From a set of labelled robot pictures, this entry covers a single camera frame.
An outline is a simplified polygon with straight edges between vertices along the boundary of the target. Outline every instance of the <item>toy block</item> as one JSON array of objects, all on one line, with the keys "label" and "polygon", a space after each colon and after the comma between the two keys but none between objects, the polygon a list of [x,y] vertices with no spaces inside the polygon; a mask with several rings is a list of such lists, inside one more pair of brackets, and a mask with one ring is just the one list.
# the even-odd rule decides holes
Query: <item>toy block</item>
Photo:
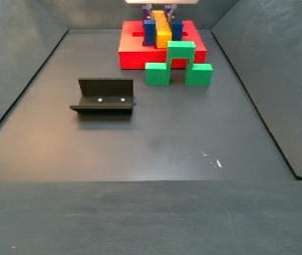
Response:
[{"label": "toy block", "polygon": [[173,59],[188,59],[188,68],[192,69],[196,54],[194,42],[169,41],[166,63],[170,65]]},{"label": "toy block", "polygon": [[145,20],[145,46],[156,46],[156,20]]},{"label": "toy block", "polygon": [[193,64],[192,69],[186,69],[185,84],[188,86],[209,86],[212,74],[211,64]]},{"label": "toy block", "polygon": [[172,30],[164,11],[156,10],[152,12],[156,20],[156,46],[164,49],[168,46],[168,41],[172,40]]},{"label": "toy block", "polygon": [[[124,24],[122,39],[120,45],[120,59],[122,69],[145,69],[148,62],[166,62],[166,49],[157,49],[153,46],[145,46],[145,28],[144,21],[126,21]],[[184,20],[182,41],[196,43],[196,63],[205,63],[207,48],[200,38],[196,26],[192,21]],[[186,60],[174,59],[172,61],[173,69],[186,67]]]},{"label": "toy block", "polygon": [[184,23],[182,20],[172,20],[170,23],[172,27],[172,34],[173,34],[173,41],[181,41],[182,40],[182,33],[184,33]]},{"label": "toy block", "polygon": [[146,63],[146,84],[168,86],[170,80],[170,68],[166,63]]}]

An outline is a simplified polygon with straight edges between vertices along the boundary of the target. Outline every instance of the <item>yellow block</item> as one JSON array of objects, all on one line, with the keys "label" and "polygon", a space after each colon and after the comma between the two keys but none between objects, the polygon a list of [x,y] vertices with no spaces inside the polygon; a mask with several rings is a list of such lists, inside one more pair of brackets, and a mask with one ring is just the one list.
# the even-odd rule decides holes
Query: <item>yellow block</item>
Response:
[{"label": "yellow block", "polygon": [[172,29],[169,27],[164,11],[153,11],[156,20],[156,46],[168,47],[168,41],[172,41]]}]

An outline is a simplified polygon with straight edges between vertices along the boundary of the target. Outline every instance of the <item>green block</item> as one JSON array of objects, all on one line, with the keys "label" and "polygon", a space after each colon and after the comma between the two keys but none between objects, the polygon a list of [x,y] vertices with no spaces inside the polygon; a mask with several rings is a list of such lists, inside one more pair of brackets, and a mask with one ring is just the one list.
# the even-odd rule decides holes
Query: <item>green block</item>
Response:
[{"label": "green block", "polygon": [[170,68],[166,63],[146,63],[146,84],[168,86],[170,79]]},{"label": "green block", "polygon": [[196,55],[196,43],[190,41],[169,41],[166,51],[166,63],[172,65],[173,59],[188,59],[188,67],[192,68]]},{"label": "green block", "polygon": [[188,86],[209,86],[212,74],[211,64],[193,64],[192,69],[186,69],[185,84]]}]

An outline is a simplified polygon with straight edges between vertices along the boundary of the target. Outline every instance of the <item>black bracket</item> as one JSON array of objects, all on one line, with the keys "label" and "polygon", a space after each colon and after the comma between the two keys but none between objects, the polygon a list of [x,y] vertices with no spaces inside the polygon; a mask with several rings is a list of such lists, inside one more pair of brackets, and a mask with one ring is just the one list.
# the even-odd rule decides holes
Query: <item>black bracket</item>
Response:
[{"label": "black bracket", "polygon": [[71,109],[79,113],[133,112],[134,80],[125,78],[79,79],[82,99]]}]

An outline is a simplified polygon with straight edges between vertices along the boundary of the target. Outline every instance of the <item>red base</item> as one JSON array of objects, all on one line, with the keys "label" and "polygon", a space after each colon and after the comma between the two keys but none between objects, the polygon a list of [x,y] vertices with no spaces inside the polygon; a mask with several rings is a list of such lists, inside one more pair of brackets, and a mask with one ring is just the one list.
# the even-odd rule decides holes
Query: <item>red base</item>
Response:
[{"label": "red base", "polygon": [[[120,46],[122,69],[145,69],[148,62],[166,62],[166,49],[157,49],[154,46],[144,46],[144,41],[144,21],[126,21]],[[182,41],[193,41],[196,43],[194,62],[205,63],[208,50],[190,20],[184,21]],[[184,69],[185,67],[186,60],[173,60],[173,69]]]}]

